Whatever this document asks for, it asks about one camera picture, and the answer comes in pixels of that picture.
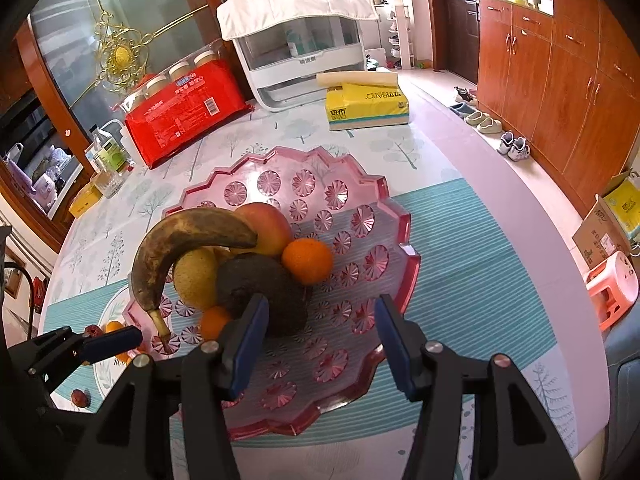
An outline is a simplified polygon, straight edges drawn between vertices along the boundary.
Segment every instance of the brown overripe banana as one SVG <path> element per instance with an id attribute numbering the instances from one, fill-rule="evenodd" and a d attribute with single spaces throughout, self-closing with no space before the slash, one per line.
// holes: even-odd
<path id="1" fill-rule="evenodd" d="M 171 332 L 158 308 L 169 268 L 187 251 L 202 246 L 235 249 L 255 247 L 257 234 L 231 211 L 196 207 L 175 212 L 159 221 L 138 247 L 131 269 L 133 295 L 149 314 L 163 344 Z"/>

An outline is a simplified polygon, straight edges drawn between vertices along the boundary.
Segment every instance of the screw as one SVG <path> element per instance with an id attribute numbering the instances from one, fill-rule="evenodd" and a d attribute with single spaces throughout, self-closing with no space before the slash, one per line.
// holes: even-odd
<path id="1" fill-rule="evenodd" d="M 439 354 L 442 352 L 442 343 L 440 341 L 427 341 L 424 346 L 430 354 Z"/>
<path id="2" fill-rule="evenodd" d="M 216 354 L 220 350 L 220 345 L 217 341 L 205 341 L 200 345 L 200 350 L 205 354 Z"/>
<path id="3" fill-rule="evenodd" d="M 140 354 L 133 359 L 133 365 L 136 368 L 144 368 L 151 362 L 151 358 L 147 354 Z"/>
<path id="4" fill-rule="evenodd" d="M 508 368 L 509 366 L 511 366 L 511 359 L 509 359 L 504 354 L 498 354 L 494 356 L 494 363 L 496 366 L 499 366 L 500 368 Z"/>

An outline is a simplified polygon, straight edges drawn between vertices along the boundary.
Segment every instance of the floor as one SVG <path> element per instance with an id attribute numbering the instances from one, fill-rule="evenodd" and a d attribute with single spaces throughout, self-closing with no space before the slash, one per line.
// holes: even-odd
<path id="1" fill-rule="evenodd" d="M 454 86 L 475 88 L 473 83 L 456 74 L 434 72 L 432 69 L 403 71 L 399 73 L 399 77 L 401 82 L 402 80 L 408 80 L 447 107 L 456 104 Z M 478 135 L 494 148 L 500 145 L 500 134 Z M 522 179 L 545 209 L 545 212 L 562 236 L 562 240 L 570 250 L 580 272 L 589 270 L 572 239 L 572 235 L 580 226 L 582 218 L 568 198 L 533 158 L 521 160 L 520 162 L 513 162 L 508 157 L 505 157 L 504 160 L 513 168 L 513 171 Z M 582 480 L 598 479 L 603 450 L 604 430 L 575 459 Z"/>

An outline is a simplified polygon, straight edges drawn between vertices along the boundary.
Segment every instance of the fruit tray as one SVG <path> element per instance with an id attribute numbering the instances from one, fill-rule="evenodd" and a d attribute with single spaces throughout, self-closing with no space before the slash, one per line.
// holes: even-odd
<path id="1" fill-rule="evenodd" d="M 276 147 L 267 155 L 245 155 L 186 189 L 164 215 L 191 207 L 233 210 L 249 202 L 276 206 L 295 237 L 329 245 L 334 269 L 312 289 L 306 326 L 291 337 L 265 339 L 249 386 L 236 402 L 223 403 L 236 440 L 267 432 L 299 434 L 321 413 L 365 394 L 384 359 L 374 301 L 390 294 L 404 312 L 420 266 L 408 244 L 410 215 L 389 198 L 385 178 L 365 174 L 351 155 L 335 158 L 323 148 L 305 153 Z M 174 334 L 173 355 L 202 341 L 199 311 L 168 296 L 161 310 Z M 143 330 L 155 358 L 167 358 L 134 301 L 124 317 Z"/>

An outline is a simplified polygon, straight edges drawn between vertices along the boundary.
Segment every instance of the pink plastic stool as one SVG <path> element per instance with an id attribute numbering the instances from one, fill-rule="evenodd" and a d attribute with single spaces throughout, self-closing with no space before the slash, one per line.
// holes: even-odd
<path id="1" fill-rule="evenodd" d="M 619 320 L 638 298 L 638 276 L 627 257 L 621 251 L 583 275 L 589 296 L 605 297 L 606 319 L 600 323 L 600 331 Z"/>

